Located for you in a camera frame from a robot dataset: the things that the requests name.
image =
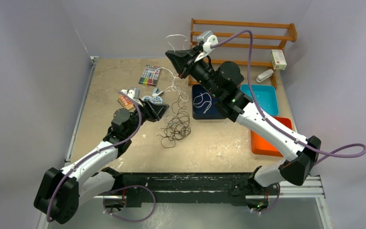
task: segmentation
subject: pack of colored markers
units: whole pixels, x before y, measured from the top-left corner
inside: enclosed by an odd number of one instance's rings
[[[143,85],[156,86],[159,80],[159,74],[161,73],[161,70],[158,68],[160,67],[151,65],[145,66],[139,83]]]

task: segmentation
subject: tangled black cable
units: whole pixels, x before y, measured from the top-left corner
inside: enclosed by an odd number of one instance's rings
[[[181,101],[181,97],[179,96],[179,98],[177,99],[176,102],[174,102],[171,105],[172,108],[172,113],[173,114],[169,114],[165,116],[165,121],[167,123],[165,128],[162,128],[164,135],[157,135],[162,137],[161,139],[161,145],[163,148],[173,148],[176,146],[176,140],[180,141],[183,140],[185,137],[187,137],[191,132],[191,128],[190,128],[190,116],[189,113],[187,113],[187,111],[184,111],[185,109],[187,109],[187,106],[180,105],[180,101]],[[175,113],[174,109],[173,109],[173,105],[177,104],[177,106],[179,107],[179,110]],[[170,120],[167,120],[166,118],[168,116],[172,116]],[[163,140],[167,138],[169,141],[173,142],[173,146],[165,146],[163,145]]]

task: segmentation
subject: beige table surface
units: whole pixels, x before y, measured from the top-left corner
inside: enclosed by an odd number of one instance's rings
[[[85,107],[81,115],[71,161],[75,162],[93,150],[107,133],[114,111],[121,108],[117,102],[121,89],[138,87],[141,97],[150,95],[152,86],[138,84],[145,65],[166,67],[175,73],[167,59],[99,59]],[[252,67],[252,83],[266,68]],[[246,67],[241,66],[246,77]],[[162,70],[157,87],[165,89],[172,84],[172,76]],[[270,80],[261,84],[271,85]],[[277,74],[277,100],[280,117],[293,120],[280,74]],[[187,112],[192,114],[191,87],[186,80],[176,80],[175,85],[189,95]],[[177,92],[165,92],[164,103],[172,104]],[[129,149],[110,166],[120,172],[251,172],[257,166],[266,166],[280,159],[274,156],[255,155],[250,150],[249,130],[239,124],[225,120],[190,120],[192,133],[174,148],[163,148],[160,144],[161,128],[166,122],[146,122],[132,138]]]

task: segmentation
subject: dark blue tray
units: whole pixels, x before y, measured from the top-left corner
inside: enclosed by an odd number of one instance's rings
[[[193,118],[194,119],[226,119],[222,117],[222,115],[218,112],[217,108],[215,107],[214,103],[218,102],[218,98],[212,98],[211,99],[211,107],[208,109],[208,111],[203,114],[205,109],[207,108],[208,103],[204,104],[202,107],[194,107],[193,105],[193,99],[196,96],[201,95],[201,93],[207,93],[207,91],[201,86],[201,85],[193,85],[192,86],[192,107],[193,107]],[[205,101],[209,101],[209,97],[207,95],[203,95],[203,99]]]

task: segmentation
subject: wooden rack post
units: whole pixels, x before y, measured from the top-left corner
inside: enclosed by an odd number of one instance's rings
[[[278,46],[275,45],[258,45],[254,44],[254,49],[281,49],[284,52],[285,44],[287,41],[295,42],[297,39],[297,32],[293,23],[291,24],[274,24],[274,23],[258,23],[258,22],[238,22],[238,21],[212,21],[212,20],[195,20],[192,18],[191,31],[190,31],[190,46],[191,48],[197,45],[197,42],[193,40],[194,36],[198,36],[202,33],[202,31],[194,31],[194,25],[224,25],[224,26],[242,26],[242,27],[260,27],[260,28],[272,28],[272,29],[287,29],[284,36],[276,36],[276,35],[259,35],[253,34],[253,39],[263,39],[263,40],[277,40],[280,41]],[[228,32],[215,32],[214,35],[217,37],[230,37],[234,35],[234,33]],[[248,38],[250,39],[249,34],[241,34],[238,38]],[[249,44],[237,44],[237,43],[226,43],[221,45],[222,47],[230,47],[230,48],[246,48],[249,49]],[[212,63],[221,64],[227,60],[212,60]],[[238,65],[247,65],[247,61],[232,61],[237,63]],[[257,62],[252,61],[250,63],[252,66],[263,66],[273,69],[273,64],[271,62]],[[274,88],[277,88],[277,80],[275,78],[276,70],[274,70],[273,75],[271,76],[271,83]],[[191,76],[189,76],[189,85],[198,84],[196,80],[193,80]]]

